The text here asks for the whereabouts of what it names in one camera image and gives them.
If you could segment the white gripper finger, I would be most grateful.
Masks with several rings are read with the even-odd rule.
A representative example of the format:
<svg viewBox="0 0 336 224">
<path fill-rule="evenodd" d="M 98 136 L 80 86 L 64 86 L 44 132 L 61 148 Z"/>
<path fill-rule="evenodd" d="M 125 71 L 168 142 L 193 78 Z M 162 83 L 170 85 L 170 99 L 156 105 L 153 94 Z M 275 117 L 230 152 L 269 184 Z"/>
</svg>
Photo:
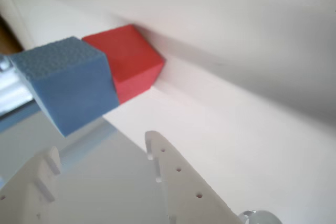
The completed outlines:
<svg viewBox="0 0 336 224">
<path fill-rule="evenodd" d="M 1 223 L 52 223 L 60 173 L 55 146 L 34 154 L 1 188 Z"/>
<path fill-rule="evenodd" d="M 169 223 L 242 223 L 163 135 L 147 131 L 145 144 L 162 184 Z"/>
</svg>

